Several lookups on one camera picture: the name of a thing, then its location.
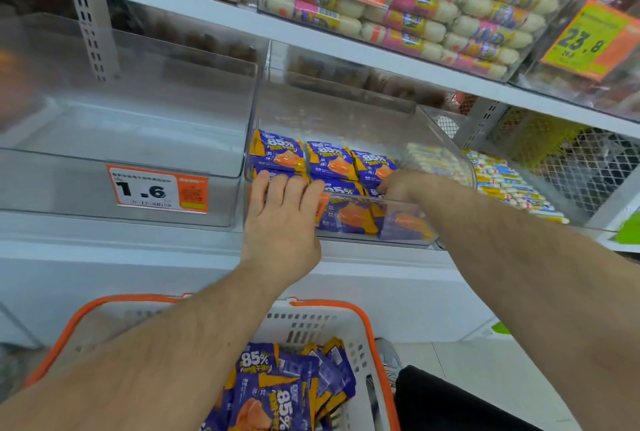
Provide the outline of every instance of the shopping basket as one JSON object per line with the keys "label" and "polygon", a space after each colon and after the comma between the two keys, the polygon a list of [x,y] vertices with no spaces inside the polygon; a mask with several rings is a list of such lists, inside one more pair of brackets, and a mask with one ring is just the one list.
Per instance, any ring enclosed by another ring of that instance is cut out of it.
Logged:
{"label": "shopping basket", "polygon": [[[73,361],[82,352],[91,351],[181,299],[163,295],[114,295],[87,303],[71,317],[25,387],[43,378],[49,370]],[[302,348],[308,342],[322,345],[332,337],[343,340],[356,376],[355,396],[331,415],[333,429],[400,431],[393,394],[376,351],[371,324],[359,307],[332,300],[277,300],[252,341]]]}

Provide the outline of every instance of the pant leg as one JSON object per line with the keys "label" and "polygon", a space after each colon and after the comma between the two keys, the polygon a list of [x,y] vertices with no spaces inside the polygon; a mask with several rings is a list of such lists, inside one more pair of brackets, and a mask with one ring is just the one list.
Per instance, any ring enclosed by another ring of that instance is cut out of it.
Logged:
{"label": "pant leg", "polygon": [[396,409],[402,431],[540,431],[413,366],[398,374]]}

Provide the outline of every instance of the white tile floor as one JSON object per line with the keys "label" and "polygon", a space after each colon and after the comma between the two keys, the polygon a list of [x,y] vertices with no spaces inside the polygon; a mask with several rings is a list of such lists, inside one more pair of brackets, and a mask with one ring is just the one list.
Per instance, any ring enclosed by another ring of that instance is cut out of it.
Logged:
{"label": "white tile floor", "polygon": [[515,341],[397,344],[414,365],[524,419],[544,431],[580,431],[551,384]]}

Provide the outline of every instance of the yellow price tag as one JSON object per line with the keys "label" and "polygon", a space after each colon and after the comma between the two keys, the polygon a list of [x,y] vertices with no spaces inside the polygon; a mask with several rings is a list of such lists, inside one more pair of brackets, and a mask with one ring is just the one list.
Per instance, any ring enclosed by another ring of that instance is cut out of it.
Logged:
{"label": "yellow price tag", "polygon": [[600,81],[636,48],[640,21],[587,0],[540,62]]}

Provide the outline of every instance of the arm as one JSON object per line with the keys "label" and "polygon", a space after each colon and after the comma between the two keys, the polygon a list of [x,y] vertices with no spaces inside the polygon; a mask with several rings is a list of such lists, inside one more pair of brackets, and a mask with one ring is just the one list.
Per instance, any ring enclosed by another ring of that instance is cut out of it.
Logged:
{"label": "arm", "polygon": [[233,272],[9,399],[0,429],[198,429],[272,303],[320,260],[324,184],[306,187],[260,173]]}
{"label": "arm", "polygon": [[638,266],[450,179],[398,170],[380,191],[422,207],[462,276],[585,431],[638,426]]}

